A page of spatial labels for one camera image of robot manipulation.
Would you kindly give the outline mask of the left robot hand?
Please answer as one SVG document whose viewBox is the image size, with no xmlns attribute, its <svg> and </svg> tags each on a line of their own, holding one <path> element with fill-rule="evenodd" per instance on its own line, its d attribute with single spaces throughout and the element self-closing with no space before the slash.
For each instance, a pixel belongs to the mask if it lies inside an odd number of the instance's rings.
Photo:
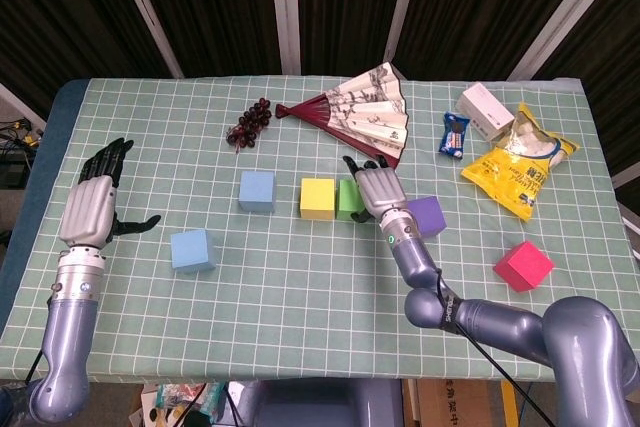
<svg viewBox="0 0 640 427">
<path fill-rule="evenodd" d="M 148 232 L 161 220 L 154 215 L 144 222 L 123 222 L 115 211 L 124 160 L 133 145 L 133 140 L 120 137 L 85 161 L 61 221 L 59 238 L 68 247 L 101 250 L 113 237 Z"/>
</svg>

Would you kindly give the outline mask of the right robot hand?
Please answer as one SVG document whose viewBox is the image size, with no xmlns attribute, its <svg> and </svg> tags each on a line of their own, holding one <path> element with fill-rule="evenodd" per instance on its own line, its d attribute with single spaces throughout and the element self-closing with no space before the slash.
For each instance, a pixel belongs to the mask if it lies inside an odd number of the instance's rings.
<svg viewBox="0 0 640 427">
<path fill-rule="evenodd" d="M 383 155 L 377 161 L 366 161 L 358 166 L 350 156 L 343 156 L 353 176 L 362 198 L 364 209 L 351 214 L 351 219 L 364 223 L 373 218 L 380 221 L 392 209 L 408 209 L 406 194 L 395 170 L 389 166 Z"/>
</svg>

